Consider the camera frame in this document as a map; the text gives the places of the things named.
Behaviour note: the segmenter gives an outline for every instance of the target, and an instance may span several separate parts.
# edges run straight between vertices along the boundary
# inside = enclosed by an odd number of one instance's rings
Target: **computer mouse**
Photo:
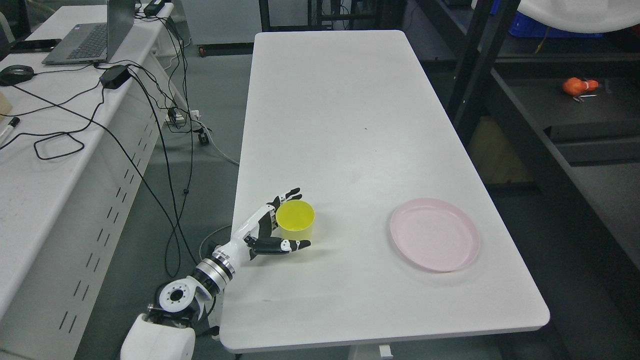
[[[31,80],[35,73],[27,65],[10,65],[0,71],[0,86],[11,86]]]

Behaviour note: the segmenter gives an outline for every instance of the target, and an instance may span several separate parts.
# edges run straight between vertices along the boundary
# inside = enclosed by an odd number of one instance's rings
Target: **robotic arm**
[[[193,324],[205,313],[205,303],[224,290],[243,264],[260,254],[289,254],[311,245],[309,240],[271,236],[278,227],[275,214],[280,205],[300,198],[300,188],[295,188],[262,205],[227,244],[204,258],[189,276],[167,284],[158,295],[159,306],[149,305],[148,314],[140,314],[134,322],[122,344],[120,359],[191,359]]]

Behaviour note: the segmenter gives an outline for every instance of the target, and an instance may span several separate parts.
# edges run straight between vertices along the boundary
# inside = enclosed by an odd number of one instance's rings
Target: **yellow cup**
[[[287,240],[310,240],[316,213],[302,200],[289,200],[276,211],[276,221],[282,238]]]

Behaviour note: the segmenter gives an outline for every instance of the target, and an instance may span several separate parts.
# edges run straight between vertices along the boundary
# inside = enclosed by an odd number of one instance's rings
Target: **marker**
[[[13,131],[13,129],[18,126],[20,122],[20,118],[14,117],[9,121],[9,124],[2,129],[2,133],[0,133],[0,145],[4,142],[4,139],[9,136],[9,134]]]

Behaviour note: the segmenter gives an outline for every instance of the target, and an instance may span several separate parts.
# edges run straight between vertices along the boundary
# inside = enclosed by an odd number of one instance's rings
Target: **orange object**
[[[562,84],[562,90],[571,96],[578,96],[583,92],[593,91],[598,88],[598,82],[595,80],[583,81],[578,78],[571,78]]]

